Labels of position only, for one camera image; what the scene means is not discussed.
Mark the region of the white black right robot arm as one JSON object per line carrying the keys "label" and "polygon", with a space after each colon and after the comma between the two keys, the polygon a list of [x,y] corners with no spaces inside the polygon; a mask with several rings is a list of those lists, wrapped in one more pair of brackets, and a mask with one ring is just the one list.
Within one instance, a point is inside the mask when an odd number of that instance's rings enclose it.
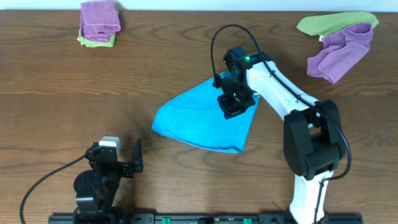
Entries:
{"label": "white black right robot arm", "polygon": [[234,118],[263,97],[284,122],[284,157],[295,174],[289,212],[295,223],[326,223],[323,202],[327,184],[351,169],[352,155],[343,134],[338,107],[301,91],[258,50],[247,54],[241,47],[223,57],[227,75],[214,74],[222,89],[218,103],[226,119]]}

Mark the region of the blue microfiber cloth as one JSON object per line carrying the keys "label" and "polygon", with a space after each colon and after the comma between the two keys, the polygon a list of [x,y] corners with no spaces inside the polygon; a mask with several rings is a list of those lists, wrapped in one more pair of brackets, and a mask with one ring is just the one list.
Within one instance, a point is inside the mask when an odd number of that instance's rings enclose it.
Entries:
{"label": "blue microfiber cloth", "polygon": [[152,130],[186,144],[215,152],[242,153],[260,97],[243,114],[225,119],[213,79],[183,92],[159,108]]}

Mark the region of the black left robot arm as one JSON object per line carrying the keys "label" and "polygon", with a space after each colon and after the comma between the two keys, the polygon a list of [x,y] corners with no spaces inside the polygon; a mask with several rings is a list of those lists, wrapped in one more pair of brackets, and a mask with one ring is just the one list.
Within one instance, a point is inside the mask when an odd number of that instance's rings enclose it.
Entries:
{"label": "black left robot arm", "polygon": [[131,179],[143,171],[141,140],[135,143],[130,161],[119,161],[120,152],[120,139],[111,136],[87,149],[85,158],[91,169],[79,174],[73,183],[77,204],[73,223],[129,223],[122,211],[113,207],[113,202],[121,179]]}

